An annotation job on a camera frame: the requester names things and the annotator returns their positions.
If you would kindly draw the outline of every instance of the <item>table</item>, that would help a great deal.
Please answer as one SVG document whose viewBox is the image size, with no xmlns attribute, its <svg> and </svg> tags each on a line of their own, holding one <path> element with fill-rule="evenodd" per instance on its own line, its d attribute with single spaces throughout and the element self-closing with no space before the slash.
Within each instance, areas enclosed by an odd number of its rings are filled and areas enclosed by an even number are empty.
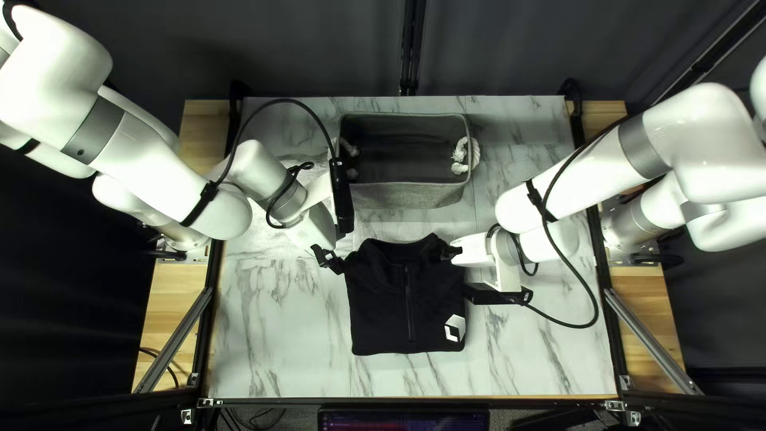
<svg viewBox="0 0 766 431">
<path fill-rule="evenodd" d="M 248 110 L 265 99 L 248 100 Z M 460 202 L 442 209 L 359 210 L 340 254 L 366 238 L 406 242 L 436 232 L 450 241 L 486 231 L 498 195 L 572 151 L 560 97 L 336 97 L 302 99 L 331 136 L 346 112 L 467 114 L 482 162 Z M 274 107 L 244 139 L 257 137 L 288 164 L 321 157 L 326 144 L 303 112 Z M 354 357 L 341 276 L 321 269 L 254 207 L 247 234 L 227 243 L 214 325 L 208 395 L 214 398 L 351 396 L 578 396 L 616 392 L 603 320 L 584 330 L 551 324 L 512 305 L 470 306 L 463 352 Z M 573 263 L 596 288 L 584 216 Z M 522 282 L 535 303 L 568 321 L 586 321 L 588 296 L 561 262 Z"/>
</svg>

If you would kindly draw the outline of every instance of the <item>black cable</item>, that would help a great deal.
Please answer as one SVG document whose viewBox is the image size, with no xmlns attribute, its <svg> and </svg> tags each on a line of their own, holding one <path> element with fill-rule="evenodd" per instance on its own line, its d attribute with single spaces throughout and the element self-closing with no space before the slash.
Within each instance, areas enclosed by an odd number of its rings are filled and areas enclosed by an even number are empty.
<svg viewBox="0 0 766 431">
<path fill-rule="evenodd" d="M 271 222 L 271 210 L 274 209 L 274 205 L 277 203 L 278 200 L 287 192 L 287 190 L 290 189 L 290 186 L 293 185 L 294 182 L 298 179 L 298 174 L 302 170 L 308 170 L 312 169 L 314 167 L 314 162 L 303 162 L 300 165 L 297 166 L 291 166 L 287 169 L 287 172 L 291 175 L 290 181 L 287 182 L 287 185 L 284 186 L 279 193 L 277 193 L 276 196 L 274 196 L 269 201 L 269 206 L 266 207 L 266 224 L 271 226 L 275 229 L 286 229 L 288 226 L 286 225 L 275 225 Z"/>
<path fill-rule="evenodd" d="M 237 420 L 234 419 L 234 415 L 231 413 L 231 410 L 229 410 L 226 407 L 224 407 L 224 413 L 229 413 L 229 417 L 231 418 L 231 422 L 233 422 L 234 426 L 237 427 L 237 431 L 242 431 L 242 428 L 239 427 L 239 424 L 237 423 Z"/>
<path fill-rule="evenodd" d="M 237 147 L 239 146 L 239 139 L 242 137 L 242 133 L 247 128 L 247 125 L 250 123 L 250 121 L 253 119 L 253 117 L 256 116 L 259 112 L 262 110 L 270 107 L 271 105 L 276 104 L 294 104 L 299 107 L 302 107 L 304 111 L 306 111 L 313 119 L 316 121 L 316 124 L 319 126 L 320 130 L 322 131 L 322 134 L 325 136 L 325 139 L 327 140 L 327 148 L 329 148 L 330 155 L 335 156 L 335 150 L 332 148 L 332 140 L 330 139 L 329 133 L 327 133 L 327 129 L 325 128 L 325 125 L 322 124 L 322 121 L 319 119 L 318 116 L 316 116 L 316 113 L 311 110 L 311 108 L 307 107 L 302 102 L 299 102 L 295 99 L 289 99 L 289 98 L 281 98 L 281 99 L 273 99 L 269 100 L 266 103 L 260 105 L 258 108 L 256 108 L 255 111 L 253 111 L 252 114 L 250 114 L 249 117 L 242 123 L 242 127 L 240 127 L 239 131 L 237 132 L 237 136 L 234 137 L 234 144 L 231 147 L 231 154 L 229 155 L 229 160 L 226 162 L 226 167 L 224 168 L 224 171 L 221 173 L 221 176 L 218 177 L 218 179 L 215 181 L 215 185 L 219 186 L 224 181 L 224 178 L 229 174 L 229 170 L 231 169 L 231 164 L 234 162 L 234 156 L 237 155 Z"/>
<path fill-rule="evenodd" d="M 492 227 L 489 228 L 489 230 L 486 232 L 487 238 L 492 238 L 492 234 L 495 233 L 497 229 L 499 229 L 500 223 L 495 223 L 492 225 Z M 539 266 L 538 262 L 535 262 L 535 269 L 532 269 L 532 272 L 527 270 L 526 265 L 524 265 L 524 252 L 522 251 L 522 246 L 519 244 L 519 239 L 517 238 L 517 235 L 513 232 L 508 232 L 511 235 L 511 240 L 513 240 L 513 244 L 516 246 L 516 254 L 519 257 L 519 264 L 522 266 L 522 271 L 524 271 L 524 274 L 527 274 L 529 277 L 534 277 L 535 274 L 537 274 L 537 268 Z"/>
<path fill-rule="evenodd" d="M 259 418 L 259 417 L 261 417 L 261 416 L 265 416 L 265 415 L 267 415 L 267 414 L 269 414 L 269 413 L 271 413 L 271 412 L 273 412 L 273 411 L 274 411 L 274 409 L 273 409 L 273 408 L 272 408 L 272 409 L 267 409 L 265 412 L 262 412 L 262 413 L 258 413 L 257 415 L 255 415 L 255 416 L 251 417 L 250 419 L 248 419 L 248 420 L 247 420 L 247 422 L 248 422 L 248 423 L 250 424 L 250 426 L 252 427 L 252 428 L 250 428 L 250 429 L 255 429 L 256 431 L 258 431 L 258 430 L 260 429 L 260 427 L 258 426 L 258 424 L 256 424 L 256 423 L 254 422 L 254 420 L 258 419 L 258 418 Z"/>
<path fill-rule="evenodd" d="M 226 415 L 221 413 L 221 418 L 226 422 L 226 427 L 228 427 L 229 431 L 234 431 L 234 427 L 229 423 L 229 419 L 226 419 Z"/>
<path fill-rule="evenodd" d="M 144 353 L 144 354 L 148 354 L 149 356 L 154 357 L 155 359 L 157 359 L 157 354 L 156 353 L 154 353 L 154 352 L 152 352 L 150 350 L 147 350 L 144 347 L 139 347 L 139 352 Z M 180 387 L 178 385 L 178 378 L 175 376 L 175 373 L 173 373 L 173 370 L 171 370 L 169 365 L 168 365 L 168 372 L 170 373 L 170 377 L 173 378 L 173 382 L 175 382 L 175 388 L 178 389 Z"/>
<path fill-rule="evenodd" d="M 548 222 L 545 220 L 545 210 L 548 205 L 548 197 L 551 195 L 551 190 L 553 190 L 553 186 L 556 184 L 556 181 L 558 181 L 558 178 L 561 176 L 561 174 L 564 172 L 565 169 L 573 162 L 575 159 L 588 147 L 591 145 L 595 145 L 599 141 L 601 141 L 601 138 L 606 136 L 606 134 L 614 128 L 614 125 L 608 127 L 607 129 L 604 129 L 601 131 L 601 133 L 591 141 L 588 145 L 583 145 L 580 148 L 577 148 L 574 153 L 572 153 L 571 156 L 567 159 L 566 162 L 564 162 L 563 165 L 561 165 L 561 168 L 558 169 L 558 172 L 556 175 L 553 176 L 553 180 L 548 185 L 548 189 L 545 191 L 545 196 L 542 198 L 542 205 L 541 205 L 541 220 L 542 220 L 542 228 L 545 231 L 545 236 L 548 238 L 548 241 L 551 243 L 551 247 L 553 247 L 554 251 L 556 251 L 556 254 L 558 257 L 564 262 L 564 265 L 569 268 L 570 271 L 572 271 L 572 274 L 577 278 L 577 280 L 580 282 L 582 287 L 585 289 L 585 291 L 588 293 L 588 297 L 591 299 L 591 304 L 593 305 L 593 318 L 589 320 L 589 322 L 584 324 L 571 324 L 564 321 L 560 321 L 559 319 L 555 317 L 551 317 L 547 315 L 546 313 L 538 310 L 537 308 L 531 306 L 530 304 L 524 304 L 527 308 L 534 311 L 537 314 L 540 314 L 541 316 L 545 317 L 546 319 L 550 320 L 551 322 L 555 324 L 560 324 L 561 326 L 565 327 L 571 327 L 574 329 L 582 329 L 586 327 L 591 327 L 593 324 L 596 323 L 598 320 L 598 302 L 596 301 L 595 295 L 593 295 L 593 291 L 591 291 L 591 288 L 588 286 L 588 283 L 585 281 L 584 278 L 582 278 L 582 275 L 575 269 L 575 267 L 572 265 L 572 263 L 569 261 L 569 259 L 564 256 L 564 253 L 561 252 L 561 250 L 558 249 L 558 246 L 555 242 L 553 242 L 553 238 L 551 237 L 551 231 L 548 229 Z"/>
<path fill-rule="evenodd" d="M 170 252 L 168 250 L 145 250 L 145 255 L 155 256 L 157 259 L 175 259 L 178 262 L 186 260 L 186 252 Z"/>
<path fill-rule="evenodd" d="M 508 233 L 511 235 L 513 245 L 516 246 L 516 254 L 519 256 L 519 265 L 521 265 L 522 271 L 524 271 L 524 274 L 527 274 L 527 276 L 534 277 L 535 274 L 537 274 L 537 268 L 540 266 L 540 264 L 535 262 L 535 269 L 532 269 L 532 272 L 529 272 L 529 270 L 526 268 L 526 265 L 524 265 L 524 252 L 522 251 L 522 245 L 519 244 L 519 236 L 513 232 Z"/>
<path fill-rule="evenodd" d="M 282 412 L 280 412 L 280 415 L 279 415 L 279 417 L 277 417 L 277 420 L 273 421 L 272 423 L 270 423 L 269 425 L 267 425 L 265 427 L 258 426 L 256 423 L 253 422 L 253 420 L 258 418 L 258 417 L 261 417 L 261 416 L 263 416 L 263 415 L 265 415 L 267 413 L 271 413 L 273 411 L 274 411 L 274 409 L 269 409 L 269 410 L 267 410 L 267 411 L 265 411 L 265 412 L 263 412 L 261 414 L 253 416 L 253 417 L 250 418 L 250 420 L 248 422 L 250 422 L 250 424 L 252 425 L 253 429 L 255 429 L 256 431 L 266 431 L 267 429 L 272 429 L 275 425 L 277 425 L 279 423 L 279 421 L 282 420 L 282 416 L 285 416 L 285 412 L 287 411 L 287 409 L 282 409 Z"/>
</svg>

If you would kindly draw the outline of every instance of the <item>gray fabric basket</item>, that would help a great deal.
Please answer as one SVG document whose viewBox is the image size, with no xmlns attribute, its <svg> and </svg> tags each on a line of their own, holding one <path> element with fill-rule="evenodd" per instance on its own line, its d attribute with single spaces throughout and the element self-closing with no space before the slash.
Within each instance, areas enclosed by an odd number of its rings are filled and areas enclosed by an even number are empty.
<svg viewBox="0 0 766 431">
<path fill-rule="evenodd" d="M 358 172 L 351 196 L 358 209 L 432 209 L 460 200 L 471 178 L 455 175 L 451 166 L 457 141 L 468 137 L 468 120 L 460 114 L 346 114 L 340 137 L 359 149 L 350 159 Z"/>
</svg>

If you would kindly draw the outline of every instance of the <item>screen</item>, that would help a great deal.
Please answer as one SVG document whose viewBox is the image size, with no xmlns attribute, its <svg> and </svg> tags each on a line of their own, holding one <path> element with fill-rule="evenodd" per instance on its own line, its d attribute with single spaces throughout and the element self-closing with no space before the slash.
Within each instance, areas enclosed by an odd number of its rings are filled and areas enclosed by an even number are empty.
<svg viewBox="0 0 766 431">
<path fill-rule="evenodd" d="M 486 411 L 320 410 L 319 431 L 487 431 Z"/>
</svg>

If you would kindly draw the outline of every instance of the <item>wooden surface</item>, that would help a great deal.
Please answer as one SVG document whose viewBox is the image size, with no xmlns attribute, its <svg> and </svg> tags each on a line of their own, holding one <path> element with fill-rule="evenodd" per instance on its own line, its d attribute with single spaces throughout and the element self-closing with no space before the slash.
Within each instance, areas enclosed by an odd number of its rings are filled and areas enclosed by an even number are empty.
<svg viewBox="0 0 766 431">
<path fill-rule="evenodd" d="M 583 111 L 586 137 L 592 137 L 626 115 L 625 103 L 621 101 L 586 101 Z M 223 158 L 227 128 L 227 101 L 187 100 L 179 136 L 179 156 L 195 171 L 206 173 Z M 162 349 L 203 288 L 206 269 L 206 265 L 157 264 L 146 313 L 143 347 Z M 662 270 L 659 267 L 612 268 L 611 273 L 614 288 L 624 302 L 683 366 Z M 646 348 L 622 322 L 620 331 L 628 373 L 636 387 L 641 390 L 678 392 L 673 382 L 654 363 Z M 172 365 L 182 385 L 192 366 L 195 333 L 194 329 L 187 337 Z M 138 383 L 151 359 L 149 355 L 139 354 L 134 383 Z M 156 389 L 171 387 L 172 379 L 165 373 Z"/>
<path fill-rule="evenodd" d="M 187 100 L 178 136 L 178 156 L 197 173 L 206 173 L 224 158 L 226 133 L 228 131 L 229 107 L 226 100 Z M 205 286 L 207 265 L 180 265 L 158 263 L 154 269 L 149 306 L 146 310 L 141 347 L 159 352 L 170 335 L 181 323 Z M 171 369 L 183 387 L 192 369 L 196 343 L 197 325 L 189 332 L 178 353 L 173 358 Z M 154 358 L 138 353 L 133 387 L 149 369 Z M 162 375 L 155 390 L 175 387 L 168 372 Z"/>
</svg>

